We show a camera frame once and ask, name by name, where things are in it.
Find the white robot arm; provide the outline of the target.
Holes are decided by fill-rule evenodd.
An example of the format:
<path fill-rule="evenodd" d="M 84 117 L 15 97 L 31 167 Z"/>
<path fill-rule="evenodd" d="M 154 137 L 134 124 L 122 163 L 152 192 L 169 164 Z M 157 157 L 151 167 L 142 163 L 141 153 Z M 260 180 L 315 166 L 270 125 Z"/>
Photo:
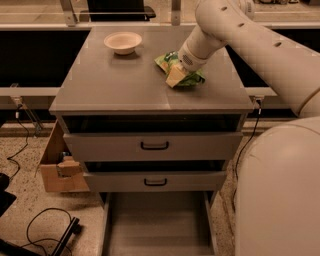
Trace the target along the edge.
<path fill-rule="evenodd" d="M 236 192 L 236 256 L 320 256 L 320 55 L 248 18 L 235 0 L 199 0 L 179 50 L 196 71 L 230 46 L 290 107 L 296 120 L 245 152 Z"/>

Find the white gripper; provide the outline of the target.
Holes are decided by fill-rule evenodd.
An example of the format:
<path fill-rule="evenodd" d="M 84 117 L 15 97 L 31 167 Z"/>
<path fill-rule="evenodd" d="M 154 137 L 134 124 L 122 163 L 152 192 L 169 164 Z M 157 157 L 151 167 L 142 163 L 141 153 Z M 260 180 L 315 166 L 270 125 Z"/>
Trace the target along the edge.
<path fill-rule="evenodd" d="M 166 83 L 171 88 L 178 85 L 187 76 L 187 70 L 195 72 L 207 63 L 206 59 L 200 59 L 193 55 L 187 43 L 184 43 L 178 51 L 178 59 L 181 64 L 173 64 L 166 79 Z"/>

